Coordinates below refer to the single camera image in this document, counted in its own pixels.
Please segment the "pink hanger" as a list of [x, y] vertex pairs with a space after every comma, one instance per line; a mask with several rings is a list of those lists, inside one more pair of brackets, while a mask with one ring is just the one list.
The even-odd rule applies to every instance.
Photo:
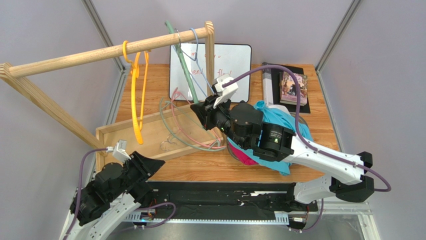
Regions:
[[175, 104], [178, 97], [183, 97], [186, 107], [191, 105], [187, 97], [185, 97], [176, 87], [169, 101], [170, 110], [173, 121], [178, 128], [176, 135], [181, 134], [182, 143], [188, 144], [190, 147], [207, 152], [218, 152], [225, 149], [221, 138], [214, 130], [204, 130], [188, 113], [184, 113], [181, 107]]

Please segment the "light blue t shirt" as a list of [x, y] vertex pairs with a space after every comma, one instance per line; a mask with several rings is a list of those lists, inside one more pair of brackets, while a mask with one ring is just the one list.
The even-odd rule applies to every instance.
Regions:
[[[266, 123], [277, 124], [282, 127], [288, 128], [296, 132], [296, 119], [290, 113], [283, 112], [276, 108], [268, 108], [263, 100], [256, 102], [254, 108], [263, 112], [263, 121]], [[251, 158], [261, 166], [269, 169], [278, 171], [282, 176], [288, 176], [291, 174], [291, 164], [284, 161], [266, 161], [260, 159], [258, 156], [252, 154]]]

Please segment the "light blue wire hanger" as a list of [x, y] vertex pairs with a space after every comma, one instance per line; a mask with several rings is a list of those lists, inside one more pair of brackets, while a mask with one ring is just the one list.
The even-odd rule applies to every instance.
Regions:
[[[192, 78], [198, 101], [202, 101], [211, 95], [214, 90], [209, 81], [208, 71], [206, 70], [205, 52], [201, 51], [205, 48], [205, 44], [200, 42], [200, 38], [194, 28], [191, 27], [189, 30], [192, 32], [194, 40], [185, 43], [181, 42], [181, 50]], [[182, 68], [181, 71], [187, 87], [187, 97], [193, 100]]]

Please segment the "magenta t shirt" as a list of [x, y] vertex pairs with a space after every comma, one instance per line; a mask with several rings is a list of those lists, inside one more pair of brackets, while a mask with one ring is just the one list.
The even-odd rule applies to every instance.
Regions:
[[228, 139], [226, 139], [226, 142], [227, 142], [228, 152], [233, 158], [235, 158], [236, 160], [238, 160], [239, 162], [241, 162], [242, 164], [244, 164], [246, 166], [258, 165], [258, 163], [256, 161], [251, 159], [249, 156], [247, 156], [241, 150], [234, 147]]

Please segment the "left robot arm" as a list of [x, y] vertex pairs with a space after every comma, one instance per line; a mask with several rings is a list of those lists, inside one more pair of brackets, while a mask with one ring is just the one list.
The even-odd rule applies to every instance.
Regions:
[[70, 205], [63, 240], [105, 240], [131, 212], [152, 209], [154, 190], [148, 180], [165, 164], [134, 151], [123, 164], [108, 163]]

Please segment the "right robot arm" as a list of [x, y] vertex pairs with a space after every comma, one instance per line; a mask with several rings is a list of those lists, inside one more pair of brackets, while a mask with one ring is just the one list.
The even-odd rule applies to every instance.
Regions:
[[362, 203], [375, 192], [374, 179], [364, 167], [372, 166], [372, 155], [345, 154], [308, 141], [294, 130], [263, 121], [262, 111], [241, 102], [216, 104], [218, 95], [190, 105], [205, 130], [218, 128], [244, 150], [269, 163], [303, 165], [324, 173], [308, 182], [293, 183], [287, 191], [288, 203], [309, 204], [314, 200], [337, 197]]

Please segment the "white t shirt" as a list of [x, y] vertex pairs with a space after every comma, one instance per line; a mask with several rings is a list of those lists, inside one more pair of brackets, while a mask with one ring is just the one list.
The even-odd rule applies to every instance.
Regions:
[[288, 113], [288, 114], [290, 113], [288, 108], [284, 105], [273, 104], [273, 105], [269, 105], [268, 108], [269, 109], [279, 109], [282, 112], [285, 112], [285, 113]]

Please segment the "sage green hanger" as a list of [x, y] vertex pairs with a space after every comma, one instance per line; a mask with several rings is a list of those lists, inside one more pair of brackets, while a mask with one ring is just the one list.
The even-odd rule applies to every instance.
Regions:
[[197, 103], [199, 103], [199, 99], [198, 99], [196, 89], [195, 89], [194, 84], [193, 84], [192, 77], [190, 75], [189, 69], [187, 67], [187, 64], [186, 64], [186, 61], [185, 61], [185, 58], [184, 58], [184, 54], [183, 54], [183, 51], [182, 51], [182, 39], [181, 39], [180, 33], [179, 33], [178, 30], [176, 30], [173, 27], [173, 25], [168, 20], [166, 20], [164, 22], [164, 24], [165, 24], [169, 34], [177, 34], [178, 43], [174, 45], [174, 49], [175, 49], [175, 52], [178, 56], [182, 71], [184, 73], [184, 76], [185, 76], [185, 79], [186, 79], [186, 82], [187, 82], [187, 85], [188, 85], [188, 88], [189, 88], [189, 92], [192, 96], [192, 101], [195, 104], [197, 104]]

